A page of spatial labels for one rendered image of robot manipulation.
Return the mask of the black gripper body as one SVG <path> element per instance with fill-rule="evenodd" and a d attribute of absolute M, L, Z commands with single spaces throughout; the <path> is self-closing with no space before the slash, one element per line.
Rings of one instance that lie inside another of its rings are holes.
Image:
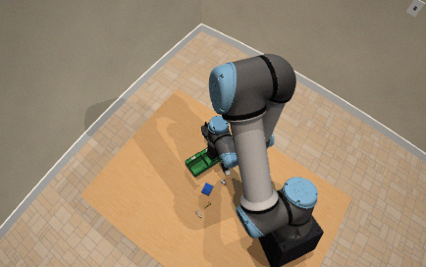
<path fill-rule="evenodd" d="M 215 158 L 217 158 L 219 156 L 219 154 L 216 150 L 214 143 L 212 143 L 208 138 L 208 125 L 209 125 L 209 123 L 205 122 L 205 125 L 201 127 L 201 131 L 202 131 L 202 134 L 205 137 L 205 139 L 208 141 L 207 156 L 210 158 L 210 160 L 214 160 Z"/>

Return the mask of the green three-compartment bin rack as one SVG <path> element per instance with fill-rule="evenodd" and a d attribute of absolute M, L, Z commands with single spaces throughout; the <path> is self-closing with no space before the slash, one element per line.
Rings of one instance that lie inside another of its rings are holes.
<path fill-rule="evenodd" d="M 195 178 L 221 161 L 219 157 L 215 158 L 214 160 L 210 160 L 210 158 L 207 156 L 207 149 L 208 148 L 206 147 L 185 161 L 186 166 L 191 171 L 191 173 L 194 174 Z"/>

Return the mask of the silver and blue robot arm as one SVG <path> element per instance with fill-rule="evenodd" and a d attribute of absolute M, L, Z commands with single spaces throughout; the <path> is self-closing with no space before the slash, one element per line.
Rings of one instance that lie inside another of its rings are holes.
<path fill-rule="evenodd" d="M 225 168 L 239 165 L 244 195 L 236 210 L 253 239 L 275 231 L 283 240 L 302 240 L 312 227 L 316 186 L 308 179 L 294 177 L 283 188 L 272 189 L 267 153 L 295 86 L 293 67 L 275 54 L 228 62 L 215 67 L 209 77 L 212 106 L 222 116 L 209 121 L 208 138 Z"/>

